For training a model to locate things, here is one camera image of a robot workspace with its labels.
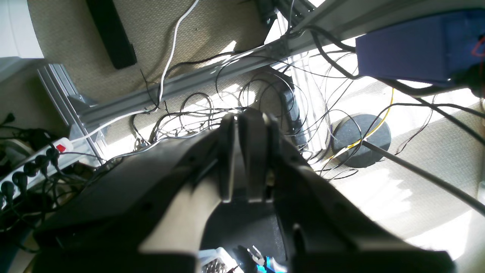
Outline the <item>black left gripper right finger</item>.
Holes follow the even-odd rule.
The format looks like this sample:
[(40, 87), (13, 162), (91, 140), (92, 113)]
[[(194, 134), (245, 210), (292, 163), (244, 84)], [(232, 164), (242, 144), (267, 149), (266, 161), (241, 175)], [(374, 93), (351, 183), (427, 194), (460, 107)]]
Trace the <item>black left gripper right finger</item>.
[(238, 116), (250, 202), (271, 202), (289, 273), (454, 273), (447, 252), (414, 247), (369, 219), (309, 166), (277, 122)]

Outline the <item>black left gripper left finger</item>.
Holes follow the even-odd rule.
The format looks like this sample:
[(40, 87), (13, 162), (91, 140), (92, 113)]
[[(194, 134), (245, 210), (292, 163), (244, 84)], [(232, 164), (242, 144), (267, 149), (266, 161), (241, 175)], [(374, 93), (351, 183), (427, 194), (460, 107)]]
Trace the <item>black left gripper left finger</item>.
[(232, 200), (235, 116), (129, 156), (34, 232), (34, 273), (196, 273), (208, 218)]

